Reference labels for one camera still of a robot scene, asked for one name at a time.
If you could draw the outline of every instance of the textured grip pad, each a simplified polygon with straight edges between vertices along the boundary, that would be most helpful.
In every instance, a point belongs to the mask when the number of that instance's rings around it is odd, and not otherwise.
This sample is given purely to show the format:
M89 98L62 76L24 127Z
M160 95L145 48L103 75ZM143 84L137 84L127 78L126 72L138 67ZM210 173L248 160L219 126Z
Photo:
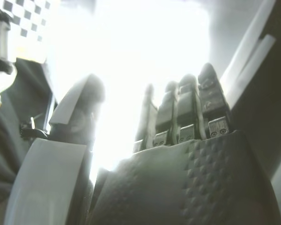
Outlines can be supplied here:
M92 225L280 225L241 132L134 154L110 173Z

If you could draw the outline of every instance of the black and white checkered board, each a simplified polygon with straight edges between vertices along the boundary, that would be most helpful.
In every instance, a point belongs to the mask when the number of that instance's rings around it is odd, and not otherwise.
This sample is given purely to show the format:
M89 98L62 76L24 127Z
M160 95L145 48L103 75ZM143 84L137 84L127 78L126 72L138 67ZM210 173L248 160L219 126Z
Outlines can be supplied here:
M0 8L9 13L11 31L17 41L17 57L37 62L46 58L46 28L52 9L59 0L0 0Z

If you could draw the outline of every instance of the black square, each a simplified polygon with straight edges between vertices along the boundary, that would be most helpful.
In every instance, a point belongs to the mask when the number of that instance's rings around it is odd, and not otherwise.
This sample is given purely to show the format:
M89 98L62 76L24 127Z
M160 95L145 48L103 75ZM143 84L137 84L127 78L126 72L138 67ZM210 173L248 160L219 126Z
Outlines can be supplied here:
M17 25L20 25L20 21L21 21L20 17L14 15L14 17L13 17L13 23L14 23L14 24L17 24Z
M30 20L30 18L31 18L31 12L28 12L27 10L25 10L24 17L25 17L26 19L29 19L29 20Z
M3 8L9 12L11 12L11 10L13 9L13 4L10 3L9 1L5 1Z
M16 0L15 2L20 6L24 5L24 0Z
M34 12L36 12L37 14L41 14L41 7L40 6L36 6Z
M45 8L46 8L46 9L50 9L50 3L47 2L47 1L46 1L46 4L45 4Z
M37 25L33 23L32 26L31 26L31 29L32 29L33 31L37 31Z
M27 30L21 29L21 36L27 37Z

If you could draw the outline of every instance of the dark fabric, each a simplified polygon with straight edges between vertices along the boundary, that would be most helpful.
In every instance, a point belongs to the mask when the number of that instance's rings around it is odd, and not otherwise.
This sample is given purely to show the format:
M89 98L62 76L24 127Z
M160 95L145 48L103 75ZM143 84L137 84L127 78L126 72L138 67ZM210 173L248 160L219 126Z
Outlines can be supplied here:
M18 60L18 75L13 85L1 93L0 107L0 202L9 196L16 174L30 147L20 137L20 123L30 116L42 128L50 89L39 64Z

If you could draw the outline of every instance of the bright light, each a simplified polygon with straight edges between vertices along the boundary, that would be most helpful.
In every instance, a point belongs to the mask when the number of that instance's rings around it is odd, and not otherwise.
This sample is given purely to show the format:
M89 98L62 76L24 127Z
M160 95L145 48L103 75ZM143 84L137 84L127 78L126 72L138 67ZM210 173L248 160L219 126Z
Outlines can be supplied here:
M57 24L57 99L86 73L106 86L94 152L107 169L131 155L146 85L159 104L169 81L197 75L209 57L208 15L189 1L101 0L93 17L61 9Z

